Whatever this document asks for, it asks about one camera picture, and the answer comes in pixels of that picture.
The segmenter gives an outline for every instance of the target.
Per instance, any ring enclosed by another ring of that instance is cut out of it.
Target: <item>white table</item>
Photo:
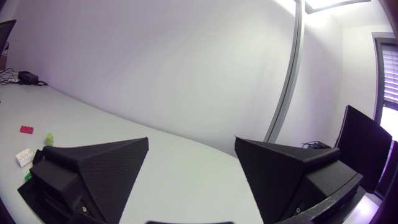
[[[15,155],[42,149],[47,133],[58,147],[149,138],[121,223],[262,223],[239,161],[230,155],[118,118],[50,87],[0,86],[0,101],[0,197],[16,223],[40,220],[17,192],[32,164],[20,168]],[[34,127],[34,133],[20,133],[21,125]],[[363,220],[360,208],[346,223]]]

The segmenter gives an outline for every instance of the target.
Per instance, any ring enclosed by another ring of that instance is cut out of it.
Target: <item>gray pole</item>
[[[300,61],[302,51],[300,50],[304,39],[304,0],[296,0],[296,15],[294,24],[294,35],[292,53],[290,54],[289,66],[287,68],[285,83],[280,94],[279,102],[275,110],[274,117],[268,128],[264,142],[275,143],[278,138],[280,129],[285,121],[287,110],[292,101],[294,87],[296,85],[297,75],[299,74]]]

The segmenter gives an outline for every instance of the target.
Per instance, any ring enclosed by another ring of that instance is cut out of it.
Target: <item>pink lego brick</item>
[[[20,133],[33,134],[33,127],[21,126]]]

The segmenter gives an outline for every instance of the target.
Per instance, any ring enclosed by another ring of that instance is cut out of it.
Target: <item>window blinds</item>
[[[384,63],[384,106],[398,110],[398,47],[382,45]]]

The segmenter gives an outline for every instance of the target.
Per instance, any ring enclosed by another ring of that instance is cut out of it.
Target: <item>white lego brick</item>
[[[34,157],[34,153],[29,148],[17,154],[17,160],[21,167],[24,167],[26,164],[32,162]]]

